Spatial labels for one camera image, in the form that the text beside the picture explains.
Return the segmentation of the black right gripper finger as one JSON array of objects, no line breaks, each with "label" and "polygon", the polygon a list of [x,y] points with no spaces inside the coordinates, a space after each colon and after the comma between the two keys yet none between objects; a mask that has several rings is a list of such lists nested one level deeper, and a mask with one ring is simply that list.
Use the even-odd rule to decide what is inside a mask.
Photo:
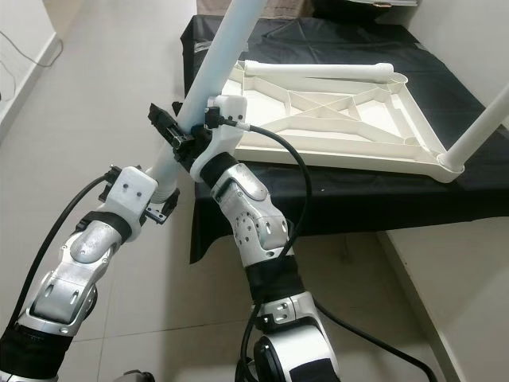
[{"label": "black right gripper finger", "polygon": [[170,113],[156,104],[150,104],[148,118],[175,154],[192,152],[193,137],[181,129],[181,125]]}]

